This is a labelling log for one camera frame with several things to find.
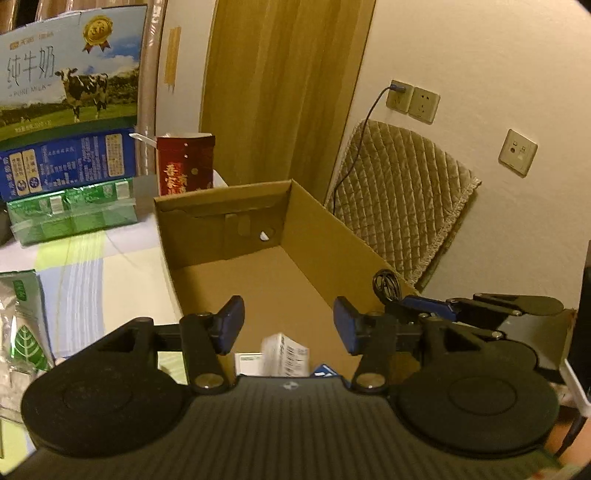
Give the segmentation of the green white medicine box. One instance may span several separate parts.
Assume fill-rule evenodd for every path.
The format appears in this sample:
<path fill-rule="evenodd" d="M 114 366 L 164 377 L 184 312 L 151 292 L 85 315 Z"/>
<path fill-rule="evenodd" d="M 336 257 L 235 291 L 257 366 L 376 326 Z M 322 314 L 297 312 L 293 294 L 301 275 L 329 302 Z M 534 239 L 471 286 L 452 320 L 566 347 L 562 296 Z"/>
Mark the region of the green white medicine box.
<path fill-rule="evenodd" d="M 256 353 L 235 353 L 235 375 L 236 376 L 263 376 L 263 354 Z"/>

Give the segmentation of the blue dental floss pick box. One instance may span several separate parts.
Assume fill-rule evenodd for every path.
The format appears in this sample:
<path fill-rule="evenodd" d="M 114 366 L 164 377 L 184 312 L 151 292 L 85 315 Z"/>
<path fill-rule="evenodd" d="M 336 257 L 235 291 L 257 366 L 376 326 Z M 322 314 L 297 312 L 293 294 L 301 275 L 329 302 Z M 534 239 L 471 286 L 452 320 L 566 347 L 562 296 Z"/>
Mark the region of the blue dental floss pick box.
<path fill-rule="evenodd" d="M 318 365 L 317 368 L 311 373 L 311 377 L 314 378 L 331 378 L 331 377 L 339 377 L 339 373 L 329 367 L 328 364 L 322 363 Z"/>

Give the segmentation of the long white medicine box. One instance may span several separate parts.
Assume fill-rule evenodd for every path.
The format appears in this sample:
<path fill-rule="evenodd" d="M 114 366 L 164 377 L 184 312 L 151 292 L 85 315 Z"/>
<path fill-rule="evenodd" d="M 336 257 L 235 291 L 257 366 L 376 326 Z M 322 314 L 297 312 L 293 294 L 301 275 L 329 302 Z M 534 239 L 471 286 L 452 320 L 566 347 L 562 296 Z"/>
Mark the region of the long white medicine box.
<path fill-rule="evenodd" d="M 263 339 L 260 346 L 263 376 L 308 377 L 310 375 L 310 349 L 283 333 Z"/>

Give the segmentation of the quilted chair back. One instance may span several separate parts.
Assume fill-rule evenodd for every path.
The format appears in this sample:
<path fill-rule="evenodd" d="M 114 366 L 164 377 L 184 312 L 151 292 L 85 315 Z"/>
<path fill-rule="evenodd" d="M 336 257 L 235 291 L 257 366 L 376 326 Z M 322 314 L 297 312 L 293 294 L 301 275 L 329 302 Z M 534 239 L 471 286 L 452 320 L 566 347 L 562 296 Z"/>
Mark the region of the quilted chair back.
<path fill-rule="evenodd" d="M 360 122 L 328 208 L 405 281 L 422 291 L 450 248 L 480 179 L 432 140 Z"/>

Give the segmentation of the brown cardboard box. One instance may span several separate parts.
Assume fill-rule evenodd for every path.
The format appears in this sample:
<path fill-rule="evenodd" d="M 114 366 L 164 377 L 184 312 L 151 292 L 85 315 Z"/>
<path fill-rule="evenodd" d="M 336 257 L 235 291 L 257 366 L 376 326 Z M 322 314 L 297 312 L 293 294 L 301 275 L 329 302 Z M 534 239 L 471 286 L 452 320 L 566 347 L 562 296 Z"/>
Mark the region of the brown cardboard box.
<path fill-rule="evenodd" d="M 362 313 L 382 310 L 372 280 L 387 264 L 297 182 L 159 197 L 154 213 L 178 316 L 242 296 L 232 354 L 283 333 L 308 347 L 311 366 L 353 377 L 360 360 L 342 345 L 332 304 L 345 296 Z"/>

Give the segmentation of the dark red gift box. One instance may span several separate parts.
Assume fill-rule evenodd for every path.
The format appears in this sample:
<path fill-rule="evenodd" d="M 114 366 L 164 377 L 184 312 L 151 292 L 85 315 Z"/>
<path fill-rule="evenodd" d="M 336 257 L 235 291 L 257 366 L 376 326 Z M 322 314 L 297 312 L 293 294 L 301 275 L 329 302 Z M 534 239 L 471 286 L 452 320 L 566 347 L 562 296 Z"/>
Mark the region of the dark red gift box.
<path fill-rule="evenodd" d="M 158 193 L 183 194 L 213 187 L 215 136 L 200 133 L 156 138 Z"/>

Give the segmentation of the silver green foil pouch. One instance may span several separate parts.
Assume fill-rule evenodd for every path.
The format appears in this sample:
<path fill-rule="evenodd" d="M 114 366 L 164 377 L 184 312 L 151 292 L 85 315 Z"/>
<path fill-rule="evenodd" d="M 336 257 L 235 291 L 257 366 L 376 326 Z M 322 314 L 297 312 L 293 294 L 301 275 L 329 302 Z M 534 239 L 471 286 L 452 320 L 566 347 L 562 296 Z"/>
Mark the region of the silver green foil pouch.
<path fill-rule="evenodd" d="M 43 293 L 33 270 L 1 274 L 1 417 L 20 423 L 26 389 L 52 369 Z"/>

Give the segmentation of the green drink carton pack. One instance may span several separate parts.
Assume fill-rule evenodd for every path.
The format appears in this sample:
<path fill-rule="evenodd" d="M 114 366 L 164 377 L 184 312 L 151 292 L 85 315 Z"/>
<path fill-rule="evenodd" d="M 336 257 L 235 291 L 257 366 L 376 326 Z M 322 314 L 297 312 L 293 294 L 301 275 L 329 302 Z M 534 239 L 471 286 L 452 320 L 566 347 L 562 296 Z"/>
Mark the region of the green drink carton pack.
<path fill-rule="evenodd" d="M 133 181 L 124 178 L 11 201 L 11 230 L 28 246 L 137 221 Z"/>

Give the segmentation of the wooden door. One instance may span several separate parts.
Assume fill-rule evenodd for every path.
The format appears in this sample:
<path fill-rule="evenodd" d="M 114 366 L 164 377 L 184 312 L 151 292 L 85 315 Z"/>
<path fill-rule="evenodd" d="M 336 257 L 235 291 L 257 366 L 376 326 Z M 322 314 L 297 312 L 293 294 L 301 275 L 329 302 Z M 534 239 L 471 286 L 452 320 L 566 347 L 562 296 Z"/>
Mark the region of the wooden door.
<path fill-rule="evenodd" d="M 230 185 L 329 190 L 375 10 L 372 1 L 219 1 L 200 127 Z"/>

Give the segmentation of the blue milk carton box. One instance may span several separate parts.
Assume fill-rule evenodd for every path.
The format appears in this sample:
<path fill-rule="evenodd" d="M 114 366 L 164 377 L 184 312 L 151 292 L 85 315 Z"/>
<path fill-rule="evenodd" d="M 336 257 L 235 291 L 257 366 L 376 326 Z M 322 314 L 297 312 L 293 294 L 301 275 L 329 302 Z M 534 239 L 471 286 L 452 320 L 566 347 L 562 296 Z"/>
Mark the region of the blue milk carton box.
<path fill-rule="evenodd" d="M 135 175 L 146 10 L 70 12 L 2 34 L 2 200 Z"/>

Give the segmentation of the network wall plate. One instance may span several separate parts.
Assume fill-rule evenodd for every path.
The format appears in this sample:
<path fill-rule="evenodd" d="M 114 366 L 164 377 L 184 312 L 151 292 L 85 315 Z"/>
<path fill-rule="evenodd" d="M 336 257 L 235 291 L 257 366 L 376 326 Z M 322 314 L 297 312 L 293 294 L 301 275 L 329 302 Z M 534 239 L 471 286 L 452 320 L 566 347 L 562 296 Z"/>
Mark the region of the network wall plate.
<path fill-rule="evenodd" d="M 528 175 L 538 151 L 538 144 L 513 129 L 509 129 L 498 160 L 522 178 Z"/>

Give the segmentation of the wall power socket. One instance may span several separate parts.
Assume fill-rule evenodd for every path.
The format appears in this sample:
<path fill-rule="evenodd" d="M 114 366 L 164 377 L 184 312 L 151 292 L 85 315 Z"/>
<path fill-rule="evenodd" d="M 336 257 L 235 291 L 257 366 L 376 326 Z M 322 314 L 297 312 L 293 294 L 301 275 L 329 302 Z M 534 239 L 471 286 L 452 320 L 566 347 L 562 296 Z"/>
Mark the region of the wall power socket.
<path fill-rule="evenodd" d="M 402 114 L 407 114 L 410 108 L 411 100 L 415 87 L 413 85 L 392 80 L 386 105 L 389 109 Z"/>

